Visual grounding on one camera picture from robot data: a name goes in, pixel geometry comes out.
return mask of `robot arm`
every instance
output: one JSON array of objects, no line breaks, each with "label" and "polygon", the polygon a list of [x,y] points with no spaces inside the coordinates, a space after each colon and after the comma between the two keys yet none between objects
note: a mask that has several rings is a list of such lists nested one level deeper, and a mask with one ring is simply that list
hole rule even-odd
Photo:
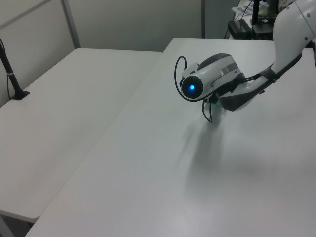
[{"label": "robot arm", "polygon": [[195,102],[216,95],[229,111],[246,106],[294,66],[304,47],[316,37],[316,0],[291,4],[276,18],[273,33],[276,56],[270,67],[246,79],[232,56],[216,54],[184,70],[180,83],[182,97]]}]

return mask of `table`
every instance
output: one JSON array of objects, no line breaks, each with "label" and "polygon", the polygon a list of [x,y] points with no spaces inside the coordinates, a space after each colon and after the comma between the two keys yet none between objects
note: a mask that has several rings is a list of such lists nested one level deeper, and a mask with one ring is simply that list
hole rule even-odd
[{"label": "table", "polygon": [[77,49],[0,109],[0,214],[35,222],[158,52]]},{"label": "table", "polygon": [[27,237],[313,236],[312,50],[244,109],[214,106],[210,124],[173,72],[180,55],[216,53],[246,77],[274,59],[270,41],[174,39]]}]

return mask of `white wall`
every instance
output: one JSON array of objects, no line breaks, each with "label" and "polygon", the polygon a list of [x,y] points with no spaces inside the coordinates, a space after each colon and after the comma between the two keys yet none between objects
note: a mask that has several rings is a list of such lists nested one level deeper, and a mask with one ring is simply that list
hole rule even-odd
[{"label": "white wall", "polygon": [[65,0],[81,47],[164,51],[201,38],[201,0]]},{"label": "white wall", "polygon": [[[74,50],[60,0],[51,0],[3,28],[0,37],[22,89]],[[0,63],[0,106],[7,101],[6,72]]]},{"label": "white wall", "polygon": [[222,39],[239,0],[205,0],[205,38]]}]

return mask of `white surface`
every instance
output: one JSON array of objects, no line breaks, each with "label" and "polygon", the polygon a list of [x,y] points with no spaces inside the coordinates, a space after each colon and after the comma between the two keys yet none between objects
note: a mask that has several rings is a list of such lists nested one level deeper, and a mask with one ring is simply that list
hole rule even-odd
[{"label": "white surface", "polygon": [[246,76],[274,59],[272,42],[174,39],[27,237],[314,236],[312,50],[246,108],[214,106],[210,124],[173,71],[216,53]]},{"label": "white surface", "polygon": [[201,38],[200,0],[65,0],[84,48],[163,52],[174,37]]},{"label": "white surface", "polygon": [[[0,30],[0,37],[22,89],[74,50],[59,0],[49,1]],[[0,107],[6,102],[6,72],[0,63]]]},{"label": "white surface", "polygon": [[0,109],[0,213],[35,221],[161,53],[77,49]]}]

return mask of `black pole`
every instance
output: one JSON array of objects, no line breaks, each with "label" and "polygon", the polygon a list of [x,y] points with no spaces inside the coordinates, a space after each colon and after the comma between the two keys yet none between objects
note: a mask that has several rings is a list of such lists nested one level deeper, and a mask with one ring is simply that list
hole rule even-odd
[{"label": "black pole", "polygon": [[251,21],[252,25],[258,24],[259,2],[260,0],[253,1],[253,11],[252,11],[252,21]]},{"label": "black pole", "polygon": [[13,88],[14,88],[14,91],[15,91],[15,95],[11,98],[13,100],[22,100],[25,96],[27,96],[28,94],[30,94],[29,92],[27,91],[23,91],[14,75],[14,72],[11,68],[11,65],[9,63],[9,60],[6,56],[6,53],[5,53],[5,48],[4,48],[4,45],[3,45],[3,42],[0,38],[0,58],[1,58],[1,61],[4,65],[4,68],[6,70],[6,73],[7,75],[9,76],[10,78],[10,81],[13,85]]}]

